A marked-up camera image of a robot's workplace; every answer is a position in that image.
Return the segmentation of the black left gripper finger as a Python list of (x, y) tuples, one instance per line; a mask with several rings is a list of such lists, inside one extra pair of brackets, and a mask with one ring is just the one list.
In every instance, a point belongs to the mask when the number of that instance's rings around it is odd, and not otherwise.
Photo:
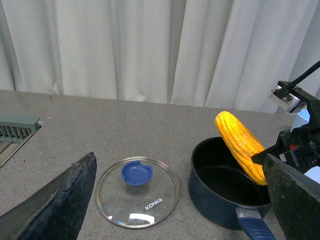
[(89, 152), (0, 217), (2, 240), (75, 240), (95, 185), (97, 159)]

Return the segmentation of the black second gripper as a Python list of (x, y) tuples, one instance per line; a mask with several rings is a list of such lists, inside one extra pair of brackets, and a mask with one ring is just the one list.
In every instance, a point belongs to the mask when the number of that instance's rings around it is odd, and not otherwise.
[(320, 184), (304, 173), (320, 165), (320, 123), (280, 132), (275, 145), (251, 159), (263, 165), (273, 210), (286, 239), (318, 240)]

